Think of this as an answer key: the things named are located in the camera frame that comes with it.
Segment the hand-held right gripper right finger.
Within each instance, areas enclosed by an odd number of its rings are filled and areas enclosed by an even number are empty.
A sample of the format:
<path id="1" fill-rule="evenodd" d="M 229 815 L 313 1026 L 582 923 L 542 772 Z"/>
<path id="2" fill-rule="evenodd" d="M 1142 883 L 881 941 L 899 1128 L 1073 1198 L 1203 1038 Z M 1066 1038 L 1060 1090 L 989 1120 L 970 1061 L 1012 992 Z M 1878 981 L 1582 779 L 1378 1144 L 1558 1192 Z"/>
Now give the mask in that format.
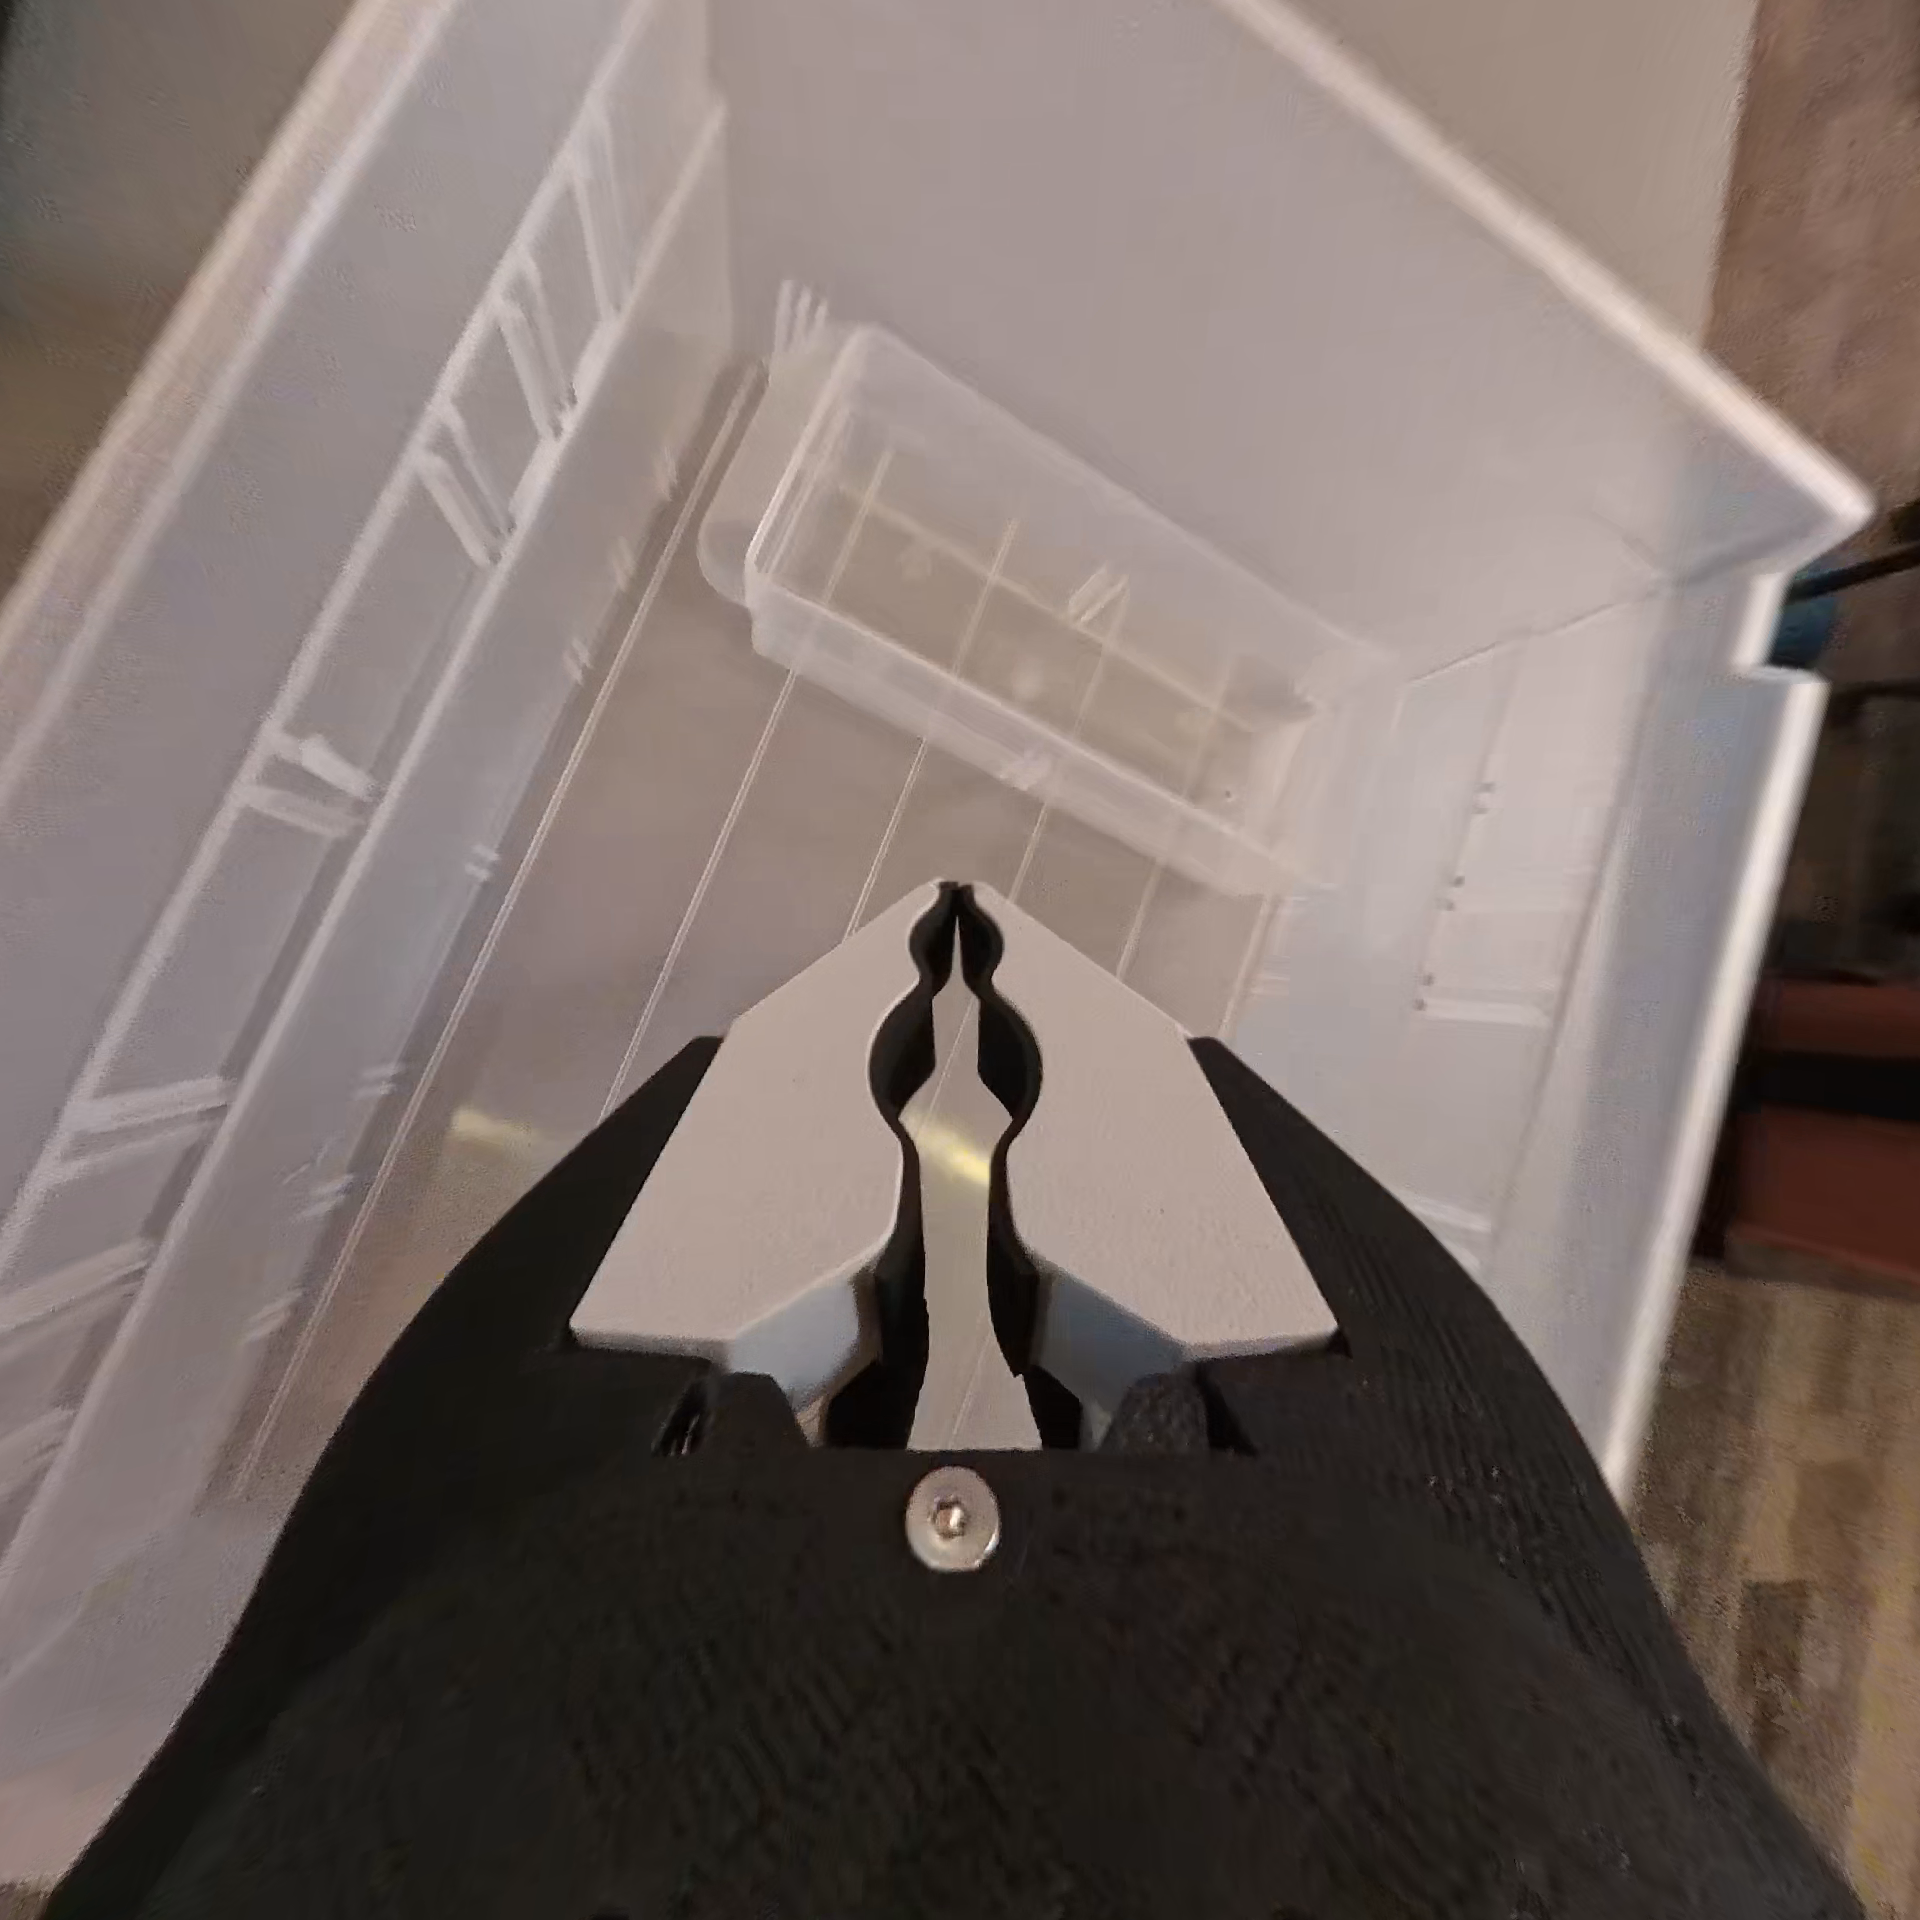
<path id="1" fill-rule="evenodd" d="M 1196 1361 L 1321 1354 L 1334 1313 L 1192 1038 L 989 886 L 954 891 L 989 1172 L 993 1328 L 1045 1408 Z"/>

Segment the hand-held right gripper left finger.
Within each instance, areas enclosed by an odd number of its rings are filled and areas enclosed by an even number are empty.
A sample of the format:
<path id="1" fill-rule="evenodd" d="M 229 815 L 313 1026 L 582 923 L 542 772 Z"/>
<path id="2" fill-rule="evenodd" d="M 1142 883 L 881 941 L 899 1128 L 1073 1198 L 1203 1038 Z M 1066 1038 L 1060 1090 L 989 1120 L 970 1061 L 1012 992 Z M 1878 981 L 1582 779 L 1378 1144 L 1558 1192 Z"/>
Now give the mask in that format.
<path id="1" fill-rule="evenodd" d="M 793 1408 L 929 1361 L 926 1209 L 901 1107 L 935 1068 L 954 883 L 929 883 L 733 1017 L 568 1332 L 773 1379 Z"/>

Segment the small clear plastic drawer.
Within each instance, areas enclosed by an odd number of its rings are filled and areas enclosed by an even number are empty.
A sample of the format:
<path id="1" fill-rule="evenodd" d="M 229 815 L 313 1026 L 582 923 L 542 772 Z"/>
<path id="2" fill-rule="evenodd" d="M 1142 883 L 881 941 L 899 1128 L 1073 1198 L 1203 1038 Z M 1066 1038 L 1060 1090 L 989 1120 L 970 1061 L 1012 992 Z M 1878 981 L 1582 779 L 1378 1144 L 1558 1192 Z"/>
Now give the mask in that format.
<path id="1" fill-rule="evenodd" d="M 697 540 L 752 650 L 1216 891 L 1353 855 L 1384 656 L 881 326 L 763 365 Z"/>

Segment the clear plastic storage bin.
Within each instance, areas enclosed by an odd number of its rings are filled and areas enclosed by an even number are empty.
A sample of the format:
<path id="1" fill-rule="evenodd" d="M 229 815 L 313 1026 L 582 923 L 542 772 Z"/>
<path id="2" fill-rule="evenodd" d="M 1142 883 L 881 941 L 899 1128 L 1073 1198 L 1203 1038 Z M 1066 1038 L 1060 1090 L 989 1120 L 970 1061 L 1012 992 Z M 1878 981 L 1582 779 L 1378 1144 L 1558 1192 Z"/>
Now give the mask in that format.
<path id="1" fill-rule="evenodd" d="M 1376 643 L 1333 886 L 1216 891 L 752 650 L 773 349 L 881 326 Z M 353 5 L 4 592 L 4 1774 L 145 1751 L 452 1261 L 989 886 L 1359 1157 L 1616 1491 L 1868 493 L 1284 5 Z M 921 1449 L 1031 1444 L 901 1107 Z"/>

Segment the dark red wooden furniture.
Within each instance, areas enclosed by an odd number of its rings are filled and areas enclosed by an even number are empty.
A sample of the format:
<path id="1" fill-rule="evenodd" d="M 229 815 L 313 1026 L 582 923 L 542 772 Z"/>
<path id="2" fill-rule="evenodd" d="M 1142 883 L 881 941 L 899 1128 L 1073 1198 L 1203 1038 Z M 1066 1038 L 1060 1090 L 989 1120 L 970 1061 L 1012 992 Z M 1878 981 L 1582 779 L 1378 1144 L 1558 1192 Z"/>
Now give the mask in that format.
<path id="1" fill-rule="evenodd" d="M 1916 1285 L 1916 981 L 1766 975 L 1695 1248 Z"/>

